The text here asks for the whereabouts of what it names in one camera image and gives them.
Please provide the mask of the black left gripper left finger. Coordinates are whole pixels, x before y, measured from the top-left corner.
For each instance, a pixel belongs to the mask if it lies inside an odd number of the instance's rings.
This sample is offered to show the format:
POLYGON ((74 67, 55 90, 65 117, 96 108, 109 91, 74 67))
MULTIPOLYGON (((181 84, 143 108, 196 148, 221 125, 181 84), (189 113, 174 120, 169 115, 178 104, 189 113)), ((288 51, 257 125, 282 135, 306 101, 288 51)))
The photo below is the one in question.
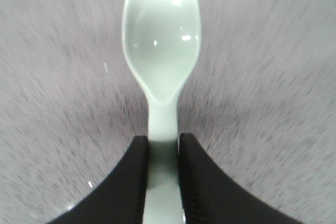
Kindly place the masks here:
POLYGON ((111 173, 88 196, 51 223, 142 223, 148 161, 148 138, 133 137, 111 173))

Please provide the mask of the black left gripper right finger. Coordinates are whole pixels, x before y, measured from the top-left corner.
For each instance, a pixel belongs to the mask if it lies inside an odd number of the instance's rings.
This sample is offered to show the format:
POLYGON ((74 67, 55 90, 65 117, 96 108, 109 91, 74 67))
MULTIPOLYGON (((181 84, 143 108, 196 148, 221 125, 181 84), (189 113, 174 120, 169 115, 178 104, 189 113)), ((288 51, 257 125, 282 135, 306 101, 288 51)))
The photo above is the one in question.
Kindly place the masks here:
POLYGON ((298 223, 233 181, 192 133, 181 134, 178 158, 187 223, 298 223))

